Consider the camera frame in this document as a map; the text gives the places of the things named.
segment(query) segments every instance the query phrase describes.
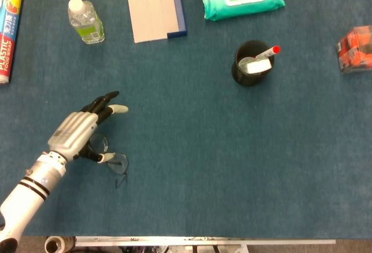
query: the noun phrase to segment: robotic arm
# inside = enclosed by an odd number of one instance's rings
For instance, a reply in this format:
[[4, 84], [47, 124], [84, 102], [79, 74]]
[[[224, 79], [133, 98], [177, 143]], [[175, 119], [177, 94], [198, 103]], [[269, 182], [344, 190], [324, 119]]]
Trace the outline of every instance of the robotic arm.
[[108, 161], [112, 154], [96, 154], [89, 139], [97, 126], [114, 113], [126, 113], [123, 105], [109, 105], [119, 94], [111, 92], [98, 97], [79, 112], [71, 113], [54, 132], [34, 166], [0, 206], [5, 224], [0, 225], [0, 253], [16, 252], [23, 230], [36, 211], [66, 173], [66, 164], [82, 156], [97, 163]]

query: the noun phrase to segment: blue carpet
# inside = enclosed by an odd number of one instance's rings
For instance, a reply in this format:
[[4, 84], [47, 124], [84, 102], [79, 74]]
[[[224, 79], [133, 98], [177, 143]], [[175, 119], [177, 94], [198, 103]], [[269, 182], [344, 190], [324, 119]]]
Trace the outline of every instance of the blue carpet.
[[[134, 44], [127, 0], [90, 0], [106, 40], [87, 46], [69, 0], [24, 0], [10, 85], [0, 88], [0, 201], [60, 122], [106, 92], [130, 108], [99, 131], [127, 183], [79, 159], [30, 235], [372, 238], [372, 73], [341, 75], [335, 44], [372, 23], [372, 0], [285, 0], [219, 22], [183, 0], [188, 36]], [[253, 88], [236, 48], [282, 47]]]

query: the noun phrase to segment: bottle cap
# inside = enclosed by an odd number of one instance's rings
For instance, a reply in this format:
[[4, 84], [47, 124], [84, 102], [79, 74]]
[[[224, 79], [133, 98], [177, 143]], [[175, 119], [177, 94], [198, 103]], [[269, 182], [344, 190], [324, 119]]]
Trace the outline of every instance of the bottle cap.
[[85, 12], [86, 5], [84, 4], [83, 0], [70, 0], [69, 9], [71, 13], [80, 15]]

